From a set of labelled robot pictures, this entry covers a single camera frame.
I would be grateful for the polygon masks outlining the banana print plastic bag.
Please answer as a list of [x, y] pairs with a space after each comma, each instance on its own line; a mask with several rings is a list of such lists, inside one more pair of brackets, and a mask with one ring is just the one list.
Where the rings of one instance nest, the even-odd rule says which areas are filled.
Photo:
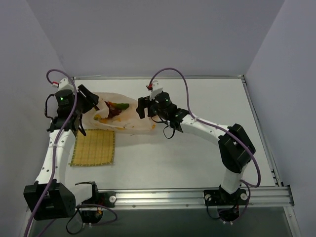
[[[85, 128], [102, 129], [129, 134], [145, 134], [152, 132], [156, 125], [150, 118], [140, 119], [136, 108], [138, 101], [118, 93], [96, 92], [99, 96], [98, 108], [94, 108], [83, 115], [83, 125]], [[109, 108], [105, 101], [114, 103], [128, 103], [130, 106], [126, 110], [113, 118], [107, 118]]]

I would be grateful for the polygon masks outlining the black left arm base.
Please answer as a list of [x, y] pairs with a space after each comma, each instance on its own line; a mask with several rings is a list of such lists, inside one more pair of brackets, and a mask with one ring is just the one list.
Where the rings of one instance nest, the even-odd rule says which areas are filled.
[[[115, 207], [116, 201], [116, 192], [107, 191], [104, 193], [99, 193], [97, 199], [95, 200], [86, 200], [83, 203], [79, 204], [76, 207], [75, 213], [66, 224], [66, 232], [69, 235], [77, 235], [83, 231], [85, 225], [88, 225], [89, 227], [94, 227], [116, 222], [118, 220], [118, 215], [114, 210], [112, 210], [112, 208]], [[113, 214], [114, 218], [106, 221], [101, 221], [104, 216], [105, 210]], [[69, 229], [69, 224], [77, 215], [80, 217], [81, 226], [77, 231], [72, 232]]]

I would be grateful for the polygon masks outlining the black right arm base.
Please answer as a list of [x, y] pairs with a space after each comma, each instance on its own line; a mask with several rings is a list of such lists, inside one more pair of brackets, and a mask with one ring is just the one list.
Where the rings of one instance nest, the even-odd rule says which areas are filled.
[[[229, 194], [222, 188], [203, 191], [204, 204], [207, 215], [213, 220], [221, 220], [224, 223], [233, 224], [241, 217], [240, 206], [244, 206], [243, 212], [249, 204], [249, 197], [244, 189], [238, 189], [235, 193]], [[217, 207], [217, 216], [212, 216], [210, 207]]]

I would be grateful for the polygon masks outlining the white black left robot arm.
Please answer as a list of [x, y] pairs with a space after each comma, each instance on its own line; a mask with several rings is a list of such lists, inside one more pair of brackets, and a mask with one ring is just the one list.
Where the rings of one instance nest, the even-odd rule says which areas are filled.
[[55, 93], [58, 103], [57, 116], [49, 129], [46, 156], [34, 184], [24, 188], [24, 198], [32, 217], [50, 220], [71, 217], [81, 203], [93, 203], [99, 192], [94, 181], [66, 186], [66, 168], [75, 150], [76, 136], [86, 135], [82, 116], [97, 106], [99, 97], [84, 85], [74, 93], [62, 89]]

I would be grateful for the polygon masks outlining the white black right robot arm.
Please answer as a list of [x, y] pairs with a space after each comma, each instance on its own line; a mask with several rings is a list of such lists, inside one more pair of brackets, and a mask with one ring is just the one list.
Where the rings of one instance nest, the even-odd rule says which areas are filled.
[[193, 134], [218, 145], [225, 174], [220, 188], [234, 194], [241, 185], [244, 170], [256, 149], [244, 128], [239, 124], [224, 126], [209, 121], [194, 119], [188, 110], [177, 107], [171, 102], [167, 92], [159, 93], [155, 99], [140, 97], [136, 108], [141, 119], [158, 116], [162, 123], [174, 131]]

